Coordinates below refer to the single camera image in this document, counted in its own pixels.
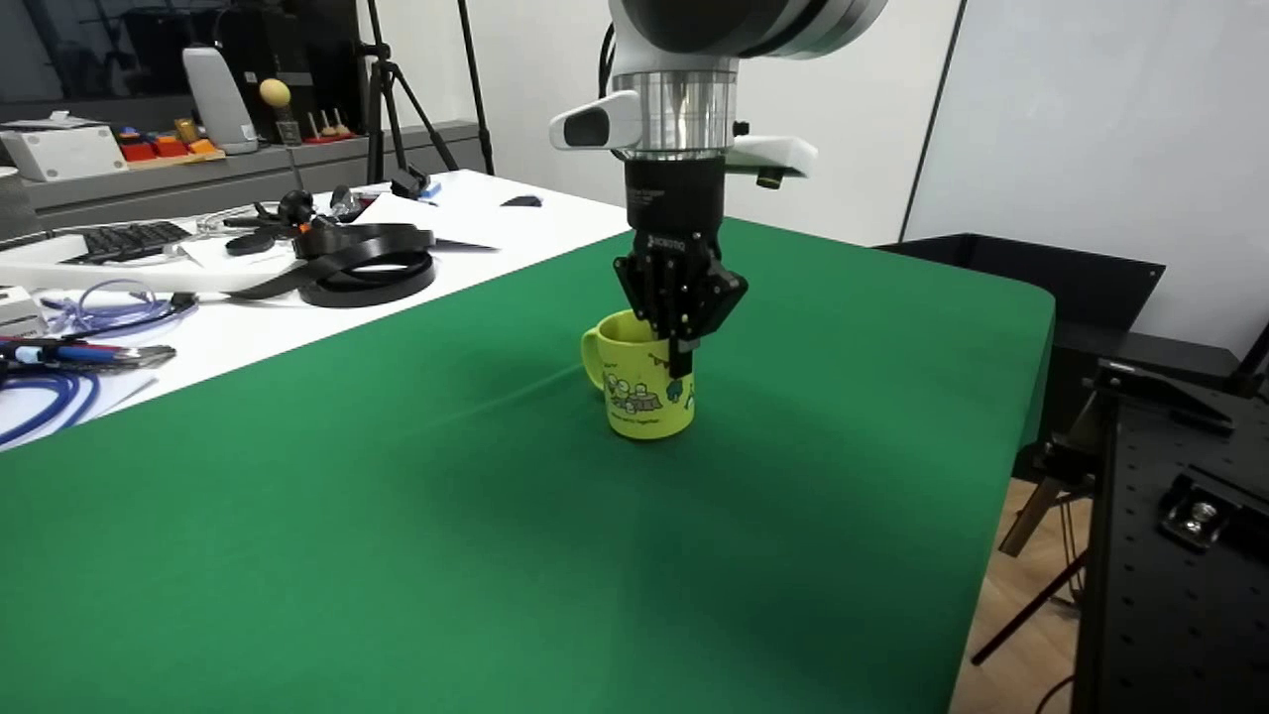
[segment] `black object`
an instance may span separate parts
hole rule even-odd
[[[1098,371],[1090,376],[1079,416],[1034,446],[1033,462],[1041,471],[1041,485],[1029,494],[1018,520],[1000,538],[1004,553],[1018,553],[1029,548],[1033,530],[1041,527],[1050,503],[1071,494],[1090,494],[1098,487],[1103,441],[1108,441],[1103,405],[1111,392],[1122,392],[1122,387],[1166,405],[1166,411],[1180,424],[1189,424],[1215,437],[1231,437],[1237,428],[1231,411],[1215,409],[1207,395],[1193,392],[1198,386],[1181,386],[1166,371],[1149,371],[1122,360],[1098,360]]]
[[[1269,491],[1189,462],[1159,503],[1164,535],[1189,550],[1243,548],[1269,561]]]
[[[338,222],[359,222],[369,204],[373,204],[373,194],[363,194],[352,185],[338,185],[328,194],[328,211],[326,212],[338,218]]]
[[[1215,432],[1215,437],[1231,437],[1234,432],[1234,416],[1219,405],[1209,405],[1207,392],[1198,392],[1193,386],[1180,386],[1164,371],[1149,367],[1135,367],[1135,366],[1120,366],[1120,360],[1103,360],[1086,405],[1079,409],[1075,424],[1066,432],[1054,432],[1044,452],[1044,481],[1033,491],[1029,506],[1018,510],[1017,527],[1004,535],[1000,550],[1018,553],[1018,548],[1033,538],[1034,522],[1044,520],[1044,510],[1058,501],[1058,491],[1066,491],[1071,485],[1086,481],[1085,487],[1098,487],[1103,485],[1103,462],[1108,462],[1108,441],[1116,432],[1116,416],[1111,405],[1132,392],[1139,399],[1159,405],[1166,416],[1173,416],[1180,424],[1189,424],[1198,432]],[[985,642],[972,661],[987,661],[992,649],[1000,649],[1075,569],[1085,568],[1085,553],[1066,561],[1066,569],[1058,569],[1058,577],[1050,577],[992,642]]]
[[[672,342],[672,371],[691,371],[691,346],[716,334],[749,280],[724,264],[724,157],[628,157],[634,252],[619,257],[630,310]]]
[[[257,84],[277,75],[290,87],[290,117],[332,109],[363,130],[363,71],[359,71],[359,9],[343,3],[257,3],[228,9],[213,22],[213,43],[228,54],[239,91],[257,130],[281,142],[277,109],[257,93]]]
[[[84,228],[84,244],[87,252],[76,263],[135,263],[135,257],[150,257],[164,252],[166,244],[190,236],[190,228],[176,226],[176,222],[135,222],[135,226],[93,226]]]
[[[458,252],[496,252],[496,244],[484,240],[453,240],[435,236],[434,228],[417,228],[408,222],[369,222],[369,226],[332,226],[332,222],[315,222],[309,228],[299,233],[293,252],[306,263],[317,263],[326,252],[338,252],[359,240],[389,236],[398,244],[426,244],[426,249],[458,249]]]
[[[19,175],[0,177],[0,249],[43,236],[32,189]]]
[[[1058,319],[1041,437],[1066,428],[1079,416],[1086,382],[1098,371],[1098,360],[1122,355],[1132,326],[1166,272],[1166,264],[1159,263],[1085,252],[992,233],[944,233],[886,249],[1029,280],[1054,296]],[[1017,471],[1033,474],[1034,456],[1034,446],[1024,446]]]
[[[315,222],[293,244],[306,257],[299,289],[309,304],[383,304],[434,285],[429,228],[363,228]]]
[[[639,34],[668,50],[708,54],[766,54],[795,43],[815,22],[844,22],[852,17],[827,17],[827,0],[804,0],[796,10],[771,0],[696,0],[696,3],[623,3]]]
[[[1085,550],[1018,610],[1013,614],[968,661],[985,667],[1034,610],[1085,569]]]
[[[1269,561],[1247,548],[1189,550],[1164,530],[1180,469],[1221,501],[1269,487],[1269,405],[1193,392],[1237,432],[1189,428],[1144,395],[1108,405],[1116,428],[1090,522],[1075,709],[1269,709]]]
[[[484,157],[484,169],[496,175],[494,142],[487,142],[484,91],[480,91],[478,38],[472,38],[472,10],[467,10],[467,0],[458,0],[458,3],[461,3],[461,27],[465,27],[467,84],[472,84],[472,104],[478,104],[480,157]]]
[[[1049,695],[1034,703],[1034,714],[1044,714],[1058,691],[1075,686],[1075,674],[1058,676],[1054,686],[1049,686]]]
[[[506,204],[543,204],[541,194],[511,194]]]
[[[274,249],[277,236],[281,236],[277,228],[257,226],[254,233],[241,233],[241,236],[228,240],[228,252],[233,252],[233,257],[265,252],[265,249]]]
[[[143,318],[143,319],[133,319],[133,326],[98,326],[98,329],[84,329],[84,334],[65,334],[65,342],[93,342],[93,335],[104,335],[104,334],[118,334],[118,329],[147,329],[147,326],[164,326],[170,318],[182,318],[199,304],[199,294],[170,294],[166,296],[166,310],[155,313],[155,318]]]
[[[1269,371],[1269,326],[1263,329],[1254,350],[1247,350],[1247,355],[1231,371],[1226,392],[1256,392],[1266,386],[1266,371]]]
[[[57,71],[57,93],[5,93],[0,117],[72,109],[114,126],[170,126],[176,114],[190,114],[182,48],[219,43],[228,17],[265,9],[265,0],[104,0],[104,10],[84,10],[84,0],[5,3],[18,10],[14,27],[35,27],[40,43],[40,50],[5,60],[19,75]],[[281,17],[281,22],[265,22],[270,34],[223,38],[245,104],[257,109],[254,77],[241,75],[250,64],[239,64],[239,50],[262,60],[257,77],[281,71],[299,107],[343,107],[343,117],[363,130],[359,0],[270,0],[270,10]]]
[[[959,60],[966,9],[968,9],[968,0],[958,0],[958,19],[952,19],[944,64],[939,64],[944,71],[939,71],[938,99],[933,99],[929,117],[926,117],[921,154],[915,154],[915,169],[914,169],[914,185],[909,185],[909,203],[903,203],[903,218],[902,218],[902,240],[909,240],[909,226],[914,226],[914,212],[915,212],[929,152],[938,142],[938,126],[939,126],[944,99],[950,99],[950,75],[952,75],[958,60]]]
[[[401,64],[394,64],[394,48],[384,43],[384,27],[383,27],[383,3],[369,0],[369,27],[373,27],[373,43],[363,43],[363,54],[373,60],[369,67],[369,91],[365,91],[365,181],[384,181],[384,114],[383,107],[389,107],[389,130],[394,130],[394,157],[405,181],[412,181],[412,189],[405,194],[422,194],[422,185],[429,185],[429,175],[405,162],[405,142],[401,142],[401,117],[398,117],[398,84],[405,91],[405,99],[412,104],[412,109],[422,114],[439,162],[450,169],[458,169],[461,162],[453,157],[445,136],[434,126],[426,104],[417,99],[417,91],[408,87]]]

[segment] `floor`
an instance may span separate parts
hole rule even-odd
[[[1033,485],[1013,481],[1007,503],[1000,510],[1000,535],[1033,494]],[[1071,530],[1079,548],[1086,543],[1090,503],[1071,503]],[[985,645],[1034,590],[1044,590],[1063,569],[1063,520],[1050,510],[1033,535],[1018,560],[992,553],[979,610],[968,635],[968,654]],[[985,667],[966,654],[959,680],[952,695],[952,714],[1029,714],[1041,698],[1075,670],[1079,618],[1063,601],[1049,601],[1034,618],[1017,629]],[[1049,714],[1071,709],[1071,686],[1063,686]]]

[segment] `green table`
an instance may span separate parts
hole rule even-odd
[[[944,709],[1041,289],[732,222],[699,424],[628,444],[605,240],[0,460],[0,709]]]

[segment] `wire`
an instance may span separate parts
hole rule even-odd
[[[1066,560],[1066,568],[1071,568],[1071,561],[1075,561],[1075,550],[1079,550],[1071,501],[1058,503],[1058,530],[1063,530],[1063,560]],[[1071,576],[1071,577],[1066,577],[1066,596],[1071,596],[1071,605],[1079,605],[1079,598],[1085,598],[1085,576]]]
[[[0,387],[53,392],[53,399],[35,416],[28,416],[24,424],[0,432],[0,446],[18,444],[18,441],[24,441],[24,437],[32,437],[32,432],[40,432],[47,424],[57,424],[59,416],[65,416],[65,424],[57,432],[79,424],[93,411],[93,405],[98,399],[98,392],[104,392],[97,371],[10,376]]]
[[[950,38],[944,67],[939,67],[939,87],[938,87],[938,99],[933,99],[929,117],[926,117],[926,137],[921,137],[921,154],[915,154],[915,169],[914,169],[914,185],[909,185],[909,203],[903,203],[903,218],[902,218],[902,233],[898,233],[902,244],[909,240],[909,226],[914,226],[914,212],[915,212],[915,194],[921,194],[921,181],[926,181],[926,162],[929,162],[929,152],[938,142],[938,126],[939,126],[944,99],[950,99],[952,64],[959,60],[958,48],[959,48],[959,27],[966,27],[966,9],[968,9],[968,0],[958,3],[952,38]]]
[[[605,43],[598,43],[598,99],[607,93],[610,64],[617,64],[617,50],[619,50],[617,38],[619,38],[619,27],[607,22]]]
[[[43,300],[47,310],[59,310],[57,334],[68,342],[104,335],[104,334],[135,334],[135,329],[164,326],[164,319],[199,304],[195,294],[176,294],[176,296],[158,300],[147,289],[133,289],[133,296],[141,304],[87,304],[93,294],[118,289],[118,285],[135,285],[135,280],[129,280],[129,277],[98,280],[98,285],[84,289],[76,300]]]
[[[1041,698],[1034,714],[1044,714],[1049,703],[1050,703],[1058,691],[1066,691],[1071,680],[1075,680],[1075,674],[1066,674],[1063,680],[1054,680],[1054,686]]]

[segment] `blue cable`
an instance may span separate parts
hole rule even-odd
[[[176,296],[158,300],[158,296],[150,296],[143,289],[133,294],[135,304],[87,304],[93,294],[122,289],[122,285],[135,285],[135,280],[129,280],[129,277],[98,280],[98,285],[84,289],[72,300],[43,300],[47,310],[59,310],[57,334],[76,335],[76,342],[104,335],[104,334],[118,335],[118,334],[135,334],[135,329],[150,329],[150,326],[176,319],[187,310],[195,310],[190,294],[176,294]]]
[[[97,371],[47,371],[47,376],[10,376],[0,387],[40,387],[53,392],[53,405],[40,409],[32,420],[0,432],[0,446],[14,441],[24,441],[47,424],[57,424],[79,395],[79,387],[87,387],[87,395],[72,409],[72,416],[59,428],[72,428],[87,416],[87,409],[98,399],[104,386]]]

